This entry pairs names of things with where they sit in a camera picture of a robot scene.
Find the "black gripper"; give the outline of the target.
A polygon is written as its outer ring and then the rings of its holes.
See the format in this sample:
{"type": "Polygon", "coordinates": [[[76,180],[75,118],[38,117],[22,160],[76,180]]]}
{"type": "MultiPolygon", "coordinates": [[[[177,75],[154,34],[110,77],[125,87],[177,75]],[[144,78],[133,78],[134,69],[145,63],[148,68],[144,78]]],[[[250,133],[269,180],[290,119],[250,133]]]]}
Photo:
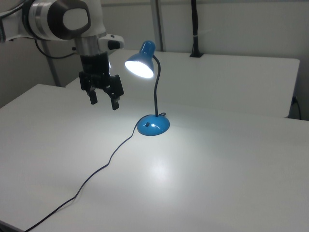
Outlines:
{"type": "Polygon", "coordinates": [[[112,109],[119,108],[119,100],[124,95],[119,75],[110,76],[108,52],[94,56],[80,56],[83,70],[79,72],[80,86],[86,91],[92,105],[98,102],[95,89],[102,89],[111,99],[112,109]]]}

